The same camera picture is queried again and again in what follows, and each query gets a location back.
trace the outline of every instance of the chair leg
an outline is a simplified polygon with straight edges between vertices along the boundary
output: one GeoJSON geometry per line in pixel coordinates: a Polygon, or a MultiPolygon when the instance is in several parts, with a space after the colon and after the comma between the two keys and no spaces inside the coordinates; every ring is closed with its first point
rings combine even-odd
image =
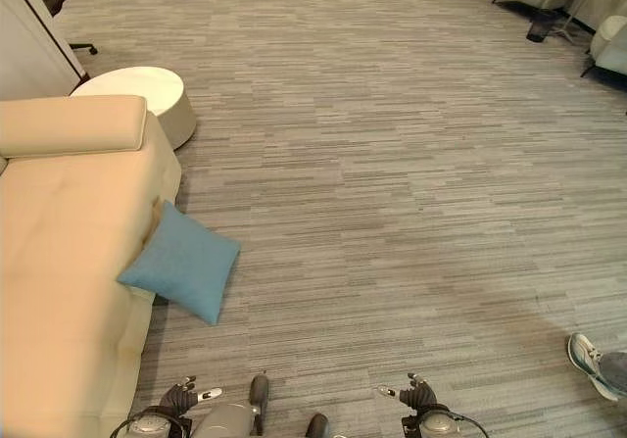
{"type": "Polygon", "coordinates": [[[591,66],[588,66],[582,73],[581,75],[579,75],[580,77],[583,77],[584,75],[586,75],[589,71],[591,71],[592,69],[594,69],[597,65],[595,63],[592,63],[591,66]]]}
{"type": "Polygon", "coordinates": [[[86,49],[89,48],[89,54],[92,56],[98,54],[98,50],[92,43],[70,43],[72,49],[86,49]]]}

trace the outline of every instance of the foot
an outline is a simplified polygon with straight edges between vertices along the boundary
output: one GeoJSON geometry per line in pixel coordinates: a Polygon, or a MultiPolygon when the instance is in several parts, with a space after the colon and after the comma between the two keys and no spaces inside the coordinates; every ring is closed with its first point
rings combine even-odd
{"type": "Polygon", "coordinates": [[[570,335],[567,351],[570,362],[588,375],[588,378],[602,396],[610,401],[618,401],[618,396],[603,383],[599,373],[599,360],[603,354],[595,348],[585,335],[581,333],[570,335]]]}

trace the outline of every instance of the sofa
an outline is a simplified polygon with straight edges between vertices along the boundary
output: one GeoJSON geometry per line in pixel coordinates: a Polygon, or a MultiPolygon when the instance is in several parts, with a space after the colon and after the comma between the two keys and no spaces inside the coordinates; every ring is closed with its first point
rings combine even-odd
{"type": "Polygon", "coordinates": [[[2,102],[0,155],[3,436],[108,437],[154,297],[117,277],[180,165],[136,96],[2,102]]]}

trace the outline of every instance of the throw pillow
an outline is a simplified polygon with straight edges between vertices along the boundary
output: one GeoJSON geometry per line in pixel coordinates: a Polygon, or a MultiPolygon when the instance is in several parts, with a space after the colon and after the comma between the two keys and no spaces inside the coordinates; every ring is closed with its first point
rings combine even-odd
{"type": "Polygon", "coordinates": [[[238,242],[210,232],[165,201],[155,233],[118,281],[158,293],[217,323],[224,285],[238,253],[238,242]]]}

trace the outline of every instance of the white ottoman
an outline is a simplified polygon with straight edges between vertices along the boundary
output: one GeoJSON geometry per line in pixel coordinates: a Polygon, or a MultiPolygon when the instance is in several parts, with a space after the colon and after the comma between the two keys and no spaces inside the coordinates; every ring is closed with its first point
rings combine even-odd
{"type": "Polygon", "coordinates": [[[80,85],[72,96],[140,95],[161,123],[172,149],[194,133],[196,117],[181,78],[167,69],[126,68],[103,73],[80,85]]]}

